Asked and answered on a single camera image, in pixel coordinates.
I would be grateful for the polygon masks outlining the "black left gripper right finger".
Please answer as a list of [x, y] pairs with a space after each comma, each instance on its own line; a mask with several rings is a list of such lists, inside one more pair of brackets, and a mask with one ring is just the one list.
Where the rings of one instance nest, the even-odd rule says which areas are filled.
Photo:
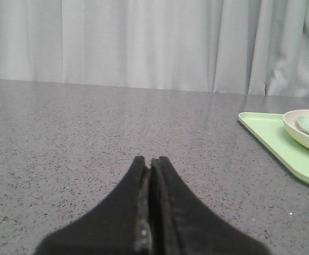
[[154, 254], [270, 254], [205, 206], [167, 157], [151, 161]]

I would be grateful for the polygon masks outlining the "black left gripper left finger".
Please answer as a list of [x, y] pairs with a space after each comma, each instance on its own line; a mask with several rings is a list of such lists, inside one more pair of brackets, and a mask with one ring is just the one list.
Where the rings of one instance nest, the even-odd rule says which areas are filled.
[[142, 156], [93, 210], [48, 235], [36, 254], [150, 254], [149, 180]]

